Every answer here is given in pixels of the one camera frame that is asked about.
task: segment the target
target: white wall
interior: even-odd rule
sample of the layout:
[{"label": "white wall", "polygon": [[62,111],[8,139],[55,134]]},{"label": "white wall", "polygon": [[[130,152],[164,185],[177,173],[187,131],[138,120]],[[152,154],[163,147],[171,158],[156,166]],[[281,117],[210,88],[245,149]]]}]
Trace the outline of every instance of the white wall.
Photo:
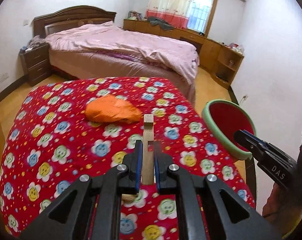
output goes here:
[{"label": "white wall", "polygon": [[[145,16],[148,4],[149,0],[134,0],[133,10]],[[242,0],[218,0],[208,37],[226,44],[237,42],[244,5]]]},{"label": "white wall", "polygon": [[[302,142],[302,9],[295,0],[246,2],[238,42],[245,58],[232,83],[257,135],[295,159]],[[257,210],[273,181],[257,168]]]},{"label": "white wall", "polygon": [[0,76],[9,78],[0,83],[0,92],[23,76],[18,53],[32,38],[32,26],[23,26],[34,17],[76,6],[91,5],[107,11],[117,12],[115,23],[123,25],[123,19],[133,8],[134,0],[4,0],[0,5]]}]

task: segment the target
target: window frame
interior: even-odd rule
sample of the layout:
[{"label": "window frame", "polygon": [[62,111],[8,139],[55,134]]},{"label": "window frame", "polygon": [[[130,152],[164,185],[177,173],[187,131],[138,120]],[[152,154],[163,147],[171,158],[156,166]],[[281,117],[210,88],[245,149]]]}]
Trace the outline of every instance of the window frame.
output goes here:
[{"label": "window frame", "polygon": [[[214,17],[214,14],[215,14],[215,9],[216,9],[217,2],[218,2],[218,0],[213,0],[212,8],[211,8],[210,15],[208,17],[208,21],[207,21],[207,25],[206,25],[206,29],[202,30],[202,32],[204,32],[204,37],[207,37],[208,33],[210,31],[210,28],[211,28],[211,25],[212,25],[212,21],[213,21],[213,17]],[[198,31],[195,31],[195,30],[192,30],[192,29],[189,29],[189,28],[187,28],[187,30],[189,32],[193,32],[195,34],[199,34],[200,33]]]}]

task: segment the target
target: pink blanket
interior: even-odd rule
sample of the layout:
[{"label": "pink blanket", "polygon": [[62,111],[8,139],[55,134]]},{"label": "pink blanket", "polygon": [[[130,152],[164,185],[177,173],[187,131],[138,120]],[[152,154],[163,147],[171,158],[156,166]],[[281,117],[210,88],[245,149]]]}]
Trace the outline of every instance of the pink blanket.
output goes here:
[{"label": "pink blanket", "polygon": [[124,31],[113,22],[86,24],[79,28],[53,33],[46,37],[56,51],[113,51],[171,68],[188,84],[193,84],[199,58],[196,48],[187,42],[151,34]]}]

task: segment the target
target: table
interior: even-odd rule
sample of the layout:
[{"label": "table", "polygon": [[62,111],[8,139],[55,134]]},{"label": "table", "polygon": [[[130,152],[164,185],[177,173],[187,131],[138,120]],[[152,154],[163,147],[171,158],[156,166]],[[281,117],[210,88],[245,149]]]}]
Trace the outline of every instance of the table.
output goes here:
[{"label": "table", "polygon": [[[9,133],[0,171],[1,211],[9,233],[19,236],[80,175],[102,175],[133,152],[143,118],[132,124],[85,119],[86,104],[107,94],[154,115],[155,139],[176,164],[196,175],[216,174],[255,207],[228,152],[167,79],[66,81],[33,88]],[[178,239],[174,196],[142,186],[134,202],[122,206],[120,231],[123,240]]]}]

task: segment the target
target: orange bag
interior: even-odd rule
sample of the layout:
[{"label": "orange bag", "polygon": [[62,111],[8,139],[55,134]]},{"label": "orange bag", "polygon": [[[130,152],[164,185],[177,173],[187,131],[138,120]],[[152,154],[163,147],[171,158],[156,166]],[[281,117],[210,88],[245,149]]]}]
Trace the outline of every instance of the orange bag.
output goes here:
[{"label": "orange bag", "polygon": [[85,116],[91,122],[138,122],[142,112],[129,101],[106,95],[89,104],[85,109]]}]

